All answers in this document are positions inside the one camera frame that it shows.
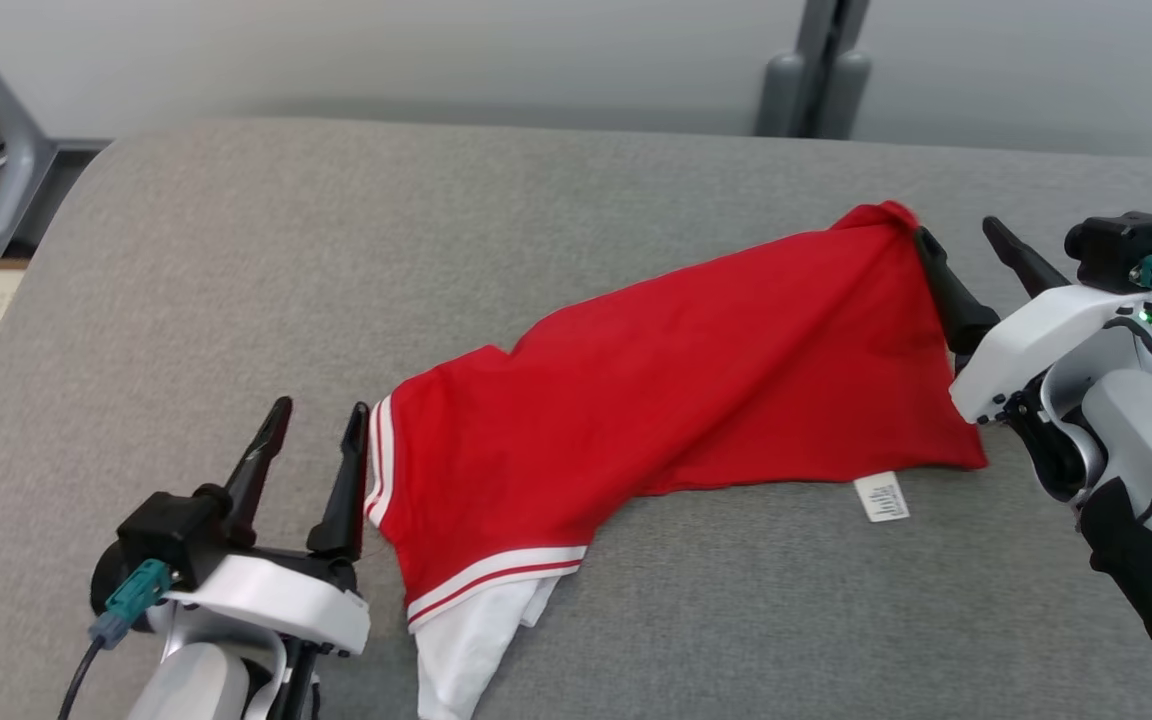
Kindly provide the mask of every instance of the gray metal leg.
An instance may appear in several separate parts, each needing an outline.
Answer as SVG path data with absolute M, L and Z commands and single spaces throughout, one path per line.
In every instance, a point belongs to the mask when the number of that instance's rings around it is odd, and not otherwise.
M 17 233 L 33 202 L 58 146 L 38 129 L 29 111 L 0 76 L 0 132 L 6 145 L 6 167 L 0 182 L 0 258 Z

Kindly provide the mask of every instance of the red and white striped trim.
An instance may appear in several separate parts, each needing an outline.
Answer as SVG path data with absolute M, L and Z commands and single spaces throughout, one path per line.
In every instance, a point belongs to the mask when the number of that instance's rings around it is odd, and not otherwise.
M 484 558 L 412 600 L 411 605 L 407 606 L 408 630 L 416 632 L 422 623 L 439 612 L 452 609 L 485 589 L 517 583 L 521 579 L 570 575 L 579 569 L 581 560 L 585 559 L 586 547 L 532 547 L 500 552 Z
M 362 510 L 371 520 L 371 524 L 380 526 L 385 511 L 389 509 L 389 500 L 394 497 L 394 418 L 389 411 L 387 396 L 376 406 L 367 420 L 369 446 L 371 447 L 371 477 L 376 478 L 371 493 L 364 501 Z

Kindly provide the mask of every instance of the white care label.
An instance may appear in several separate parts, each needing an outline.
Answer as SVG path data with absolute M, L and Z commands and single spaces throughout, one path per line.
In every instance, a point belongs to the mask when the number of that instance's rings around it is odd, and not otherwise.
M 861 497 L 861 505 L 865 506 L 870 523 L 909 518 L 909 506 L 905 505 L 905 497 L 900 493 L 896 473 L 870 475 L 852 484 L 856 486 L 856 495 Z

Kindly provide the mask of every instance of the red garment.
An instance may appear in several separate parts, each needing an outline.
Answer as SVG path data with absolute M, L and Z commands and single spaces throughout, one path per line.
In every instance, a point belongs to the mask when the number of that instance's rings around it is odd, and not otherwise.
M 416 623 L 575 571 L 631 497 L 986 465 L 896 202 L 677 270 L 401 384 L 369 517 Z

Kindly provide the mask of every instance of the gray tabletop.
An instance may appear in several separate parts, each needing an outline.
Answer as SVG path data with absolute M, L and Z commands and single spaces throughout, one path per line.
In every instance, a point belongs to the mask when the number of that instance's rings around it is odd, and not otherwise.
M 300 547 L 356 400 L 888 197 L 1010 311 L 1023 291 L 980 218 L 1070 270 L 1071 223 L 1152 211 L 1152 160 L 317 120 L 115 143 L 0 329 L 0 719 L 55 715 L 119 521 L 221 480 L 280 393 L 297 409 L 257 530 Z M 893 523 L 829 484 L 630 502 L 477 717 L 1152 717 L 1139 620 L 1020 442 L 984 435 L 987 470 L 902 473 L 912 516 Z M 321 665 L 323 717 L 415 717 L 402 584 L 371 530 L 358 573 L 374 628 L 359 659 Z M 100 657 L 76 717 L 121 717 L 156 658 L 150 637 Z

